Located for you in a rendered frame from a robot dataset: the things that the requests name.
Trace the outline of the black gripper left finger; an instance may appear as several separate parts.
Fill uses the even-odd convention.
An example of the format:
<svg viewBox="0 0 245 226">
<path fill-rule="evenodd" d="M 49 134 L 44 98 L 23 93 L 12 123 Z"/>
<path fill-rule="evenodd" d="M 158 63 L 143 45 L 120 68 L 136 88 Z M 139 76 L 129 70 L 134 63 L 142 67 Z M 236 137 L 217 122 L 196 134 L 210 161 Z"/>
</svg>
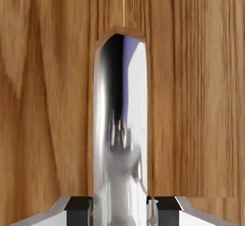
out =
<svg viewBox="0 0 245 226">
<path fill-rule="evenodd" d="M 92 197 L 60 197 L 49 211 L 40 212 L 10 226 L 93 226 L 92 209 Z"/>
</svg>

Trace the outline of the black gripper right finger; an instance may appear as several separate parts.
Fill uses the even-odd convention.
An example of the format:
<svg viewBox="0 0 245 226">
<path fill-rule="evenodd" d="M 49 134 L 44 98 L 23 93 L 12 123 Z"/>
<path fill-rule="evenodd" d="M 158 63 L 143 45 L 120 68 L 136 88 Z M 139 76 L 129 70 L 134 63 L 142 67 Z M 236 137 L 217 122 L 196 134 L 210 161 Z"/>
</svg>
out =
<svg viewBox="0 0 245 226">
<path fill-rule="evenodd" d="M 146 226 L 233 226 L 231 222 L 194 209 L 184 196 L 148 196 Z"/>
</svg>

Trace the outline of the curved shiny metal drawer handle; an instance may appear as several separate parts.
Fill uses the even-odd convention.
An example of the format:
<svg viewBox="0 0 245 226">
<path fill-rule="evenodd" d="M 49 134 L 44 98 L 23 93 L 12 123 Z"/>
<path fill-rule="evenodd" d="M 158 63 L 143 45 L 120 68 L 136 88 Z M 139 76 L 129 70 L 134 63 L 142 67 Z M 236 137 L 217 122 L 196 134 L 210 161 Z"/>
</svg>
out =
<svg viewBox="0 0 245 226">
<path fill-rule="evenodd" d="M 150 226 L 148 66 L 144 35 L 115 26 L 93 65 L 94 226 Z"/>
</svg>

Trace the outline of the light wood drawer front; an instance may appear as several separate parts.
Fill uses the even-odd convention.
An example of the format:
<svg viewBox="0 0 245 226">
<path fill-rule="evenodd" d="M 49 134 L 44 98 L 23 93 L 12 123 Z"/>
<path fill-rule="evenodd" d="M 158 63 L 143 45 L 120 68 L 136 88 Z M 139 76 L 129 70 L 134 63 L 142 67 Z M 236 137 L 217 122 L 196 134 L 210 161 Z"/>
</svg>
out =
<svg viewBox="0 0 245 226">
<path fill-rule="evenodd" d="M 245 0 L 0 0 L 0 226 L 92 195 L 96 43 L 146 41 L 150 193 L 245 226 Z"/>
</svg>

